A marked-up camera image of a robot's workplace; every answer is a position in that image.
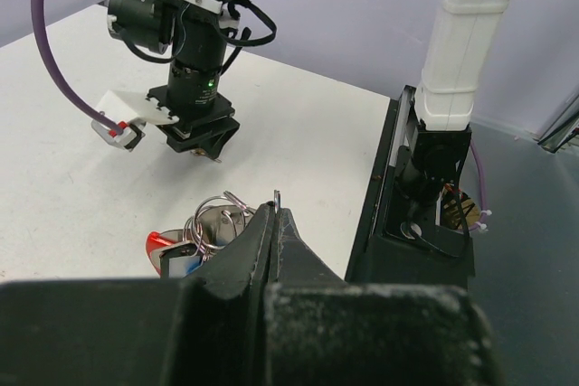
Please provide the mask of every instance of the white sleeve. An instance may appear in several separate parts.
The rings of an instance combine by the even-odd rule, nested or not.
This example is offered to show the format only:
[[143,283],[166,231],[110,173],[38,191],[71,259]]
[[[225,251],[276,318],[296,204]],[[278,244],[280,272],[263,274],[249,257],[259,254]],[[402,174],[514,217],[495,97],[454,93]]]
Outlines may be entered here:
[[479,76],[510,0],[441,0],[415,109],[426,129],[461,131],[470,122]]

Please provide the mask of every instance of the keychain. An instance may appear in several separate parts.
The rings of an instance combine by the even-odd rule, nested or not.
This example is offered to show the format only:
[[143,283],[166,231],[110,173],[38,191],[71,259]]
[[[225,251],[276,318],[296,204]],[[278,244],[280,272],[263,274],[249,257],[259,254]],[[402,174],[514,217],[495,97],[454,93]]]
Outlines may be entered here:
[[[216,202],[228,202],[216,205]],[[279,192],[276,192],[279,204]],[[235,240],[251,221],[255,209],[231,192],[203,201],[195,214],[187,219],[182,230],[151,232],[147,238],[147,255],[161,274],[161,258],[176,248],[183,248],[183,256],[171,259],[171,278],[186,276],[213,258]]]

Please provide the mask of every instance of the white bracket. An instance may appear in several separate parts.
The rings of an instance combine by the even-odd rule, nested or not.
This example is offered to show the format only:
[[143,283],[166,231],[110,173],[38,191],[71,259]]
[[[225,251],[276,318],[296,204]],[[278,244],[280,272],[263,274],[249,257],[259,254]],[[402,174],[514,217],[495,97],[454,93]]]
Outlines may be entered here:
[[219,15],[221,13],[221,8],[223,6],[223,2],[219,2],[218,0],[185,0],[191,5],[199,6],[211,13]]
[[179,122],[179,117],[172,116],[157,99],[138,92],[110,90],[98,104],[97,111],[104,112],[108,119],[117,124],[168,126]]

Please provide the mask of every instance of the key ring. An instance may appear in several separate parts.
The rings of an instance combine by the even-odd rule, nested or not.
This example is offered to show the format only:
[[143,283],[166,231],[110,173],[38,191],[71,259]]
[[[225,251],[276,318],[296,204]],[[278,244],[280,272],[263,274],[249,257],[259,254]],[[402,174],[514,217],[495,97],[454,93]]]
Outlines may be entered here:
[[[255,214],[255,210],[253,208],[250,208],[245,202],[243,202],[231,192],[224,192],[222,196],[212,196],[211,198],[201,202],[201,204],[199,204],[197,207],[197,210],[195,210],[195,214],[185,222],[185,226],[183,228],[183,240],[194,243],[197,248],[195,255],[200,255],[203,258],[203,262],[207,262],[217,252],[225,247],[225,245],[215,244],[213,240],[209,240],[209,237],[204,237],[204,226],[201,223],[201,218],[207,212],[218,208],[216,205],[211,205],[211,202],[218,201],[229,202],[240,211],[242,218],[242,232],[247,227],[248,218]],[[232,225],[233,238],[237,238],[239,232],[237,230],[237,225],[233,221],[231,212],[228,210],[222,210],[220,214],[225,221]]]

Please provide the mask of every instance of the white table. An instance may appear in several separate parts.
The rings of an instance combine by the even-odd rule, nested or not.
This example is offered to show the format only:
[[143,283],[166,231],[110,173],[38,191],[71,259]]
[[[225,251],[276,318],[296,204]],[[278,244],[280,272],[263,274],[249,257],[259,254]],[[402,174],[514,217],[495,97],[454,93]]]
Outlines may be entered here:
[[[166,83],[168,67],[109,38],[105,16],[95,5],[50,28],[72,87],[95,105],[107,89]],[[0,280],[154,277],[151,231],[181,227],[224,190],[258,206],[274,189],[344,276],[390,100],[249,53],[220,91],[242,124],[221,164],[174,153],[151,126],[130,154],[60,94],[32,36],[0,49]]]

